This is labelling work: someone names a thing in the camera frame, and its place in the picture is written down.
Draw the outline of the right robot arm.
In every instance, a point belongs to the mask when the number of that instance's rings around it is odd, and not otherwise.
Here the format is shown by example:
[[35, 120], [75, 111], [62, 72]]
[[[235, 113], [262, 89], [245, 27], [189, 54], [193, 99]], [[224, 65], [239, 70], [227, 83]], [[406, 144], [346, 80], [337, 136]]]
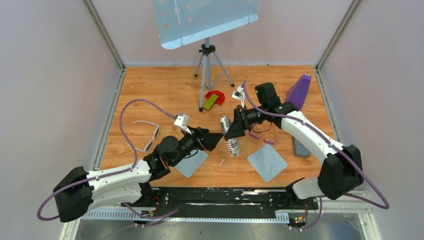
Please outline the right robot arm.
[[233, 110], [234, 118], [226, 140], [245, 136], [254, 124], [268, 121], [304, 145], [320, 162], [317, 177], [301, 178], [286, 186], [285, 201], [292, 209], [298, 209], [308, 198], [324, 196], [331, 200], [347, 194], [364, 183], [361, 176], [360, 150], [353, 144], [345, 146], [316, 128], [293, 103], [281, 102], [274, 85], [266, 82], [255, 87], [260, 103], [248, 109], [245, 101], [248, 94], [243, 85], [232, 93], [240, 101]]

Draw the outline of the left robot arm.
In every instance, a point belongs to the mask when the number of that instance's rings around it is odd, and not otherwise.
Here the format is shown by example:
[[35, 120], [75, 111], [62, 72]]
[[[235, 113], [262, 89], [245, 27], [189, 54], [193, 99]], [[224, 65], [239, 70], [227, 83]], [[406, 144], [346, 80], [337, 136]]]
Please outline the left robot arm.
[[82, 217], [86, 212], [118, 203], [138, 203], [142, 207], [153, 201], [150, 182], [170, 173], [192, 151], [213, 151], [222, 133], [190, 128], [181, 139], [169, 135], [150, 154], [128, 164], [107, 170], [86, 171], [73, 168], [54, 188], [58, 218], [62, 223]]

